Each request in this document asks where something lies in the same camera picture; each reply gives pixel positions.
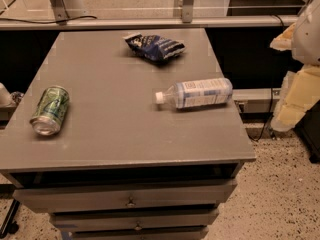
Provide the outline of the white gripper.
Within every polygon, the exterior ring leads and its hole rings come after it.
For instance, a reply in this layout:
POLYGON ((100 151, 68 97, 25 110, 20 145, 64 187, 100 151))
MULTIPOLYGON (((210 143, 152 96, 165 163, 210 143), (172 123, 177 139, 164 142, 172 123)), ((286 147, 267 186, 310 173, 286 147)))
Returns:
POLYGON ((271 128, 286 132, 296 126, 320 100, 320 0, 312 0, 295 23, 270 43, 272 49, 292 49, 292 57, 304 65, 297 73, 288 71, 280 89, 280 99, 271 128))

